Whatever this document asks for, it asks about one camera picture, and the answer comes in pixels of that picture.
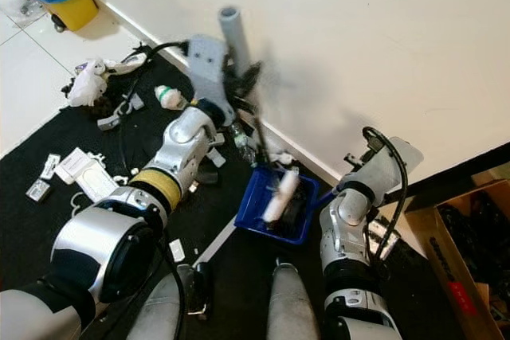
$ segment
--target white paint roller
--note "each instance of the white paint roller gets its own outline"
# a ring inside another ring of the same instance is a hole
[[[264,214],[262,214],[262,219],[267,225],[280,220],[281,214],[283,214],[299,183],[300,175],[298,170],[285,171],[277,191],[274,193],[271,201],[269,201],[268,207],[265,208]]]

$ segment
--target red label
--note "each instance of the red label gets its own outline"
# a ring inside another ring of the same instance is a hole
[[[448,282],[448,286],[453,293],[453,297],[455,298],[457,303],[459,303],[461,309],[466,314],[476,315],[477,309],[475,308],[468,294],[465,292],[464,286],[458,282]]]

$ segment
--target blue plastic basket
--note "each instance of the blue plastic basket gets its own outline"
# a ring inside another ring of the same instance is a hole
[[[283,171],[278,170],[280,177],[283,177],[283,174]],[[317,198],[319,183],[314,179],[300,175],[300,183],[303,185],[307,195],[306,208],[304,213],[296,218],[293,235],[279,236],[272,230],[268,230],[262,220],[262,214],[273,197],[273,191],[268,187],[271,182],[272,177],[269,169],[257,167],[253,170],[234,224],[237,227],[270,236],[286,243],[302,244],[308,234],[310,223],[312,223],[313,210],[311,206]]]

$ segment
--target black floor mat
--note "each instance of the black floor mat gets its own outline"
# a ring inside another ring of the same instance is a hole
[[[123,76],[114,83],[122,87],[129,84],[129,79],[129,76]],[[179,115],[159,106],[153,88],[161,84],[179,88],[187,97],[190,96],[187,78],[158,57],[151,70],[143,75],[139,86],[139,94],[147,106],[130,115],[124,125],[124,147],[131,167],[142,167],[150,159],[161,145],[164,128]],[[27,198],[25,192],[41,173],[49,153],[60,154],[64,158],[75,147],[104,154],[107,171],[111,175],[124,174],[119,157],[118,130],[103,133],[85,113],[72,108],[62,110],[0,161],[2,290],[32,283],[49,270],[53,242],[71,217],[71,196],[80,189],[77,185],[67,186],[54,176],[49,182],[52,192],[41,204]],[[190,263],[197,257],[194,250],[203,252],[235,215],[251,174],[251,169],[241,160],[229,140],[219,150],[227,158],[227,163],[220,170],[220,183],[199,186],[197,192],[171,215],[167,226],[171,240],[181,239],[186,261]],[[324,283],[319,256],[318,216],[316,213],[309,238],[300,247],[280,244],[237,229],[211,261],[214,274],[212,317],[208,322],[186,318],[186,337],[182,338],[264,338],[271,275],[277,256],[293,262],[300,270],[320,321]],[[405,252],[403,258],[395,261],[392,258],[393,254],[388,262],[392,278],[383,289],[404,338],[463,338],[449,302],[428,263],[416,253],[409,255]],[[125,302],[111,305],[108,319],[94,322],[83,338],[102,338],[114,324],[116,326],[108,338],[125,338],[145,297],[166,273],[168,270],[163,265],[121,320],[116,323]]]

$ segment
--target yellow tape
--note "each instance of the yellow tape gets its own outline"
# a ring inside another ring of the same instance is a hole
[[[177,207],[181,200],[181,190],[177,182],[161,171],[153,169],[142,170],[131,180],[131,182],[134,181],[141,181],[154,186],[168,200],[172,211],[175,210],[175,207]]]

